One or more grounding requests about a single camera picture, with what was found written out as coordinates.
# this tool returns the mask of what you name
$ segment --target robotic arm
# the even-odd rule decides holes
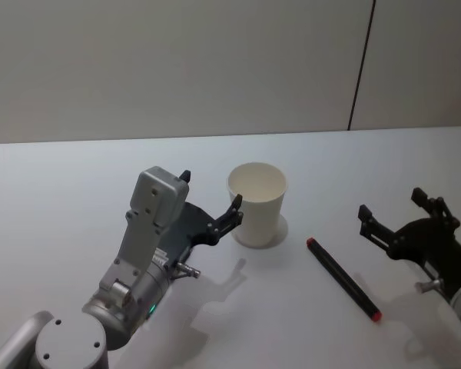
[[[130,341],[172,281],[200,276],[185,264],[193,246],[216,245],[237,227],[242,197],[213,219],[186,202],[190,176],[159,167],[140,174],[120,250],[91,300],[70,317],[31,317],[0,349],[0,369],[107,369],[107,351]]]
[[[412,221],[391,231],[373,216],[366,205],[360,206],[360,234],[384,250],[393,260],[410,260],[430,278],[417,283],[420,293],[437,291],[461,320],[461,244],[454,231],[460,226],[443,198],[428,198],[415,188],[412,201],[429,214],[429,218]]]

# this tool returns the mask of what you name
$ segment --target black marker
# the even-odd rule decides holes
[[[381,319],[383,314],[379,311],[377,306],[374,305],[357,283],[355,283],[337,261],[335,261],[314,238],[307,240],[307,248],[372,321],[379,321]]]

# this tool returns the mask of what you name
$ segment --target cup rim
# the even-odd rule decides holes
[[[284,178],[285,180],[285,185],[284,185],[284,189],[280,192],[280,194],[278,196],[275,196],[274,198],[270,199],[270,200],[266,200],[266,201],[252,201],[252,200],[246,200],[244,199],[243,197],[243,201],[246,201],[247,203],[250,203],[250,204],[266,204],[267,202],[272,202],[272,201],[276,201],[278,198],[281,198],[285,195],[285,192],[287,192],[287,189],[289,188],[289,182],[287,180],[287,177],[285,176],[285,174],[279,169],[277,168],[275,165],[272,165],[272,164],[269,164],[269,163],[265,163],[265,162],[262,162],[262,161],[249,161],[248,163],[243,163],[241,165],[238,165],[237,167],[235,167],[234,169],[232,169],[232,171],[230,171],[229,175],[227,176],[227,190],[229,191],[230,194],[232,194],[234,197],[237,196],[237,194],[232,191],[231,189],[231,186],[229,185],[229,179],[231,178],[231,175],[238,169],[238,168],[241,168],[245,165],[249,165],[249,164],[259,164],[259,165],[266,165],[268,167],[272,167],[273,169],[277,170],[281,175],[282,177]]]

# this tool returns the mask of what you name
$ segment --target white table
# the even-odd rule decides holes
[[[461,128],[0,145],[0,345],[39,310],[80,309],[115,256],[140,171],[192,170],[188,200],[217,216],[231,169],[287,175],[288,235],[252,250],[197,246],[200,280],[178,281],[131,342],[126,369],[461,367],[461,324],[423,273],[359,236],[367,204],[397,229],[424,216],[420,186],[461,220]],[[383,312],[372,323],[306,250],[317,240]],[[461,242],[461,228],[457,231]]]

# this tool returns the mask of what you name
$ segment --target white wall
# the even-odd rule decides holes
[[[371,0],[0,0],[0,142],[346,129]]]
[[[461,125],[461,0],[377,0],[352,129]]]

